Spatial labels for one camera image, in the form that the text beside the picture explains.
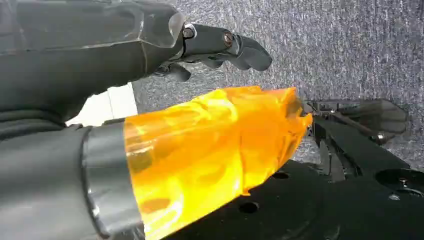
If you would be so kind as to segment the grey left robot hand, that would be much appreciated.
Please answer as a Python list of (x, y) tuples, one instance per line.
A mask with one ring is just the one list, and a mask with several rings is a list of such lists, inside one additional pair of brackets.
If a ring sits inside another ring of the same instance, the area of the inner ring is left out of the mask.
[(101, 126), (87, 99), (180, 63), (267, 70), (257, 41), (150, 0), (0, 3), (0, 237), (159, 240), (264, 183), (313, 122), (295, 89), (221, 88)]

